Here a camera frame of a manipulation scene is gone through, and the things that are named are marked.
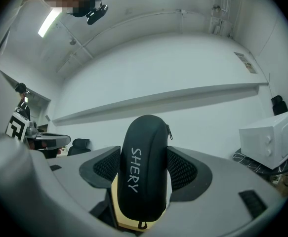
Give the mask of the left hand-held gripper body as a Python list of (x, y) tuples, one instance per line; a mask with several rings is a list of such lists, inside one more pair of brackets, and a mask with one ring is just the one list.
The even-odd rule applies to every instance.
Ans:
[(13, 113), (6, 129), (6, 135), (24, 142), (27, 138), (35, 139), (37, 134), (38, 129), (33, 121), (29, 121), (18, 112)]

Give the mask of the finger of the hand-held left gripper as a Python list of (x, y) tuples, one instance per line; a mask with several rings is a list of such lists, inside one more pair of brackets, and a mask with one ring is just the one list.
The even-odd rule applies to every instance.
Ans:
[(34, 145), (35, 150), (55, 150), (67, 146), (71, 137), (68, 135), (38, 132), (34, 135), (25, 135), (27, 141)]

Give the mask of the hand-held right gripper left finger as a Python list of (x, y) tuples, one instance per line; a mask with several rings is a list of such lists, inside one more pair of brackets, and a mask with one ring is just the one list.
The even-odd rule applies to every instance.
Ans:
[(122, 237), (62, 187), (44, 155), (0, 134), (0, 203), (36, 237)]

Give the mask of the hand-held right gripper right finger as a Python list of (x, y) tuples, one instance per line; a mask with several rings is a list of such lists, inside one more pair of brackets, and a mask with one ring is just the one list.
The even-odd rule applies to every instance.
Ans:
[(180, 147), (168, 151), (198, 173), (172, 192), (167, 210), (145, 237), (254, 237), (285, 203), (272, 185), (239, 163)]

